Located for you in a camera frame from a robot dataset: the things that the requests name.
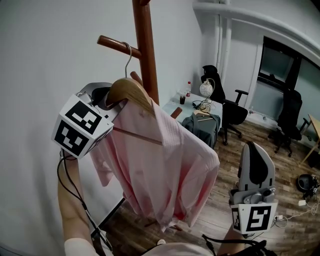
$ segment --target metal hanger hook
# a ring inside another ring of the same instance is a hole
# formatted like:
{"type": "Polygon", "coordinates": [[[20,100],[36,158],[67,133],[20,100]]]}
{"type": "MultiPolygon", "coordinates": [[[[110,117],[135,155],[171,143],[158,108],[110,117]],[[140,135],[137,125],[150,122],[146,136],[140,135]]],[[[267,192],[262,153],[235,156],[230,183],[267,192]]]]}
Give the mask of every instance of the metal hanger hook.
{"type": "Polygon", "coordinates": [[[131,61],[132,49],[131,49],[131,46],[130,46],[127,42],[122,42],[122,43],[124,43],[125,46],[128,47],[129,50],[130,50],[130,58],[129,58],[129,60],[128,60],[128,62],[126,63],[125,68],[124,68],[125,78],[127,78],[127,67],[128,67],[129,62],[131,61]]]}

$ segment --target wooden coat rack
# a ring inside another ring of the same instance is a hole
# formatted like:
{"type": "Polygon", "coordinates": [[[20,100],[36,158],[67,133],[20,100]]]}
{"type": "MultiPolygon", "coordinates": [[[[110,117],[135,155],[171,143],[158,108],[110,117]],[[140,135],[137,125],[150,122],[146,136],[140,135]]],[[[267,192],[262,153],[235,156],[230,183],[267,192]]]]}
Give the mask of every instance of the wooden coat rack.
{"type": "MultiPolygon", "coordinates": [[[[136,72],[131,72],[132,79],[140,83],[149,97],[159,105],[157,71],[155,60],[154,39],[152,34],[150,0],[132,0],[134,25],[136,33],[137,48],[131,46],[132,57],[139,59],[142,79],[136,72]]],[[[97,41],[98,45],[105,46],[121,53],[130,55],[130,49],[123,43],[112,38],[100,35],[97,41]]],[[[171,114],[176,119],[182,112],[180,107],[171,114]]]]}

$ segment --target white desk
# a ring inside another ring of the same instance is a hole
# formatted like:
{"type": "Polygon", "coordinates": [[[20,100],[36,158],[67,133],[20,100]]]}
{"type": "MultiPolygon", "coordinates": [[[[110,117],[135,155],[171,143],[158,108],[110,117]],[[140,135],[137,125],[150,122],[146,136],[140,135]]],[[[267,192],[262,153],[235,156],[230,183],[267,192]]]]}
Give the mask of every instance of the white desk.
{"type": "MultiPolygon", "coordinates": [[[[167,104],[163,106],[162,110],[171,115],[177,107],[180,107],[182,109],[182,112],[178,115],[176,120],[181,124],[185,118],[190,117],[192,113],[195,111],[192,102],[196,101],[195,104],[199,104],[200,101],[203,101],[205,99],[206,98],[204,97],[191,93],[190,97],[185,97],[184,104],[180,104],[180,94],[177,93],[173,98],[170,99],[170,101],[167,104]]],[[[210,106],[210,114],[217,115],[220,117],[220,129],[222,127],[222,104],[212,101],[210,106]]]]}

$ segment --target pink shirt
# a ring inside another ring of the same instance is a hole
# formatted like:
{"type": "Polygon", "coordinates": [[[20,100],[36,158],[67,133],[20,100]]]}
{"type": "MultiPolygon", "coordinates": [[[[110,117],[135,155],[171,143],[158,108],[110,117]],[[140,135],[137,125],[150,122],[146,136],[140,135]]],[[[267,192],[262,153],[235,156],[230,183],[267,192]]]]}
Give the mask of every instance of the pink shirt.
{"type": "Polygon", "coordinates": [[[216,180],[217,153],[152,101],[155,117],[128,101],[114,126],[157,145],[112,131],[91,151],[103,186],[112,173],[134,212],[155,218],[164,231],[177,220],[191,227],[216,180]]]}

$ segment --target bottle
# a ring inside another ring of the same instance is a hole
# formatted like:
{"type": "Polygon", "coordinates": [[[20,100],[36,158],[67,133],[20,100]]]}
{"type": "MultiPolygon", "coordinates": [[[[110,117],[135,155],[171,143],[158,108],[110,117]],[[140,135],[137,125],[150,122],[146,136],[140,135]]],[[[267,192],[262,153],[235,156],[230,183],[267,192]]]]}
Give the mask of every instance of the bottle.
{"type": "Polygon", "coordinates": [[[186,96],[190,97],[190,94],[191,94],[191,82],[189,81],[188,86],[186,88],[186,96]]]}

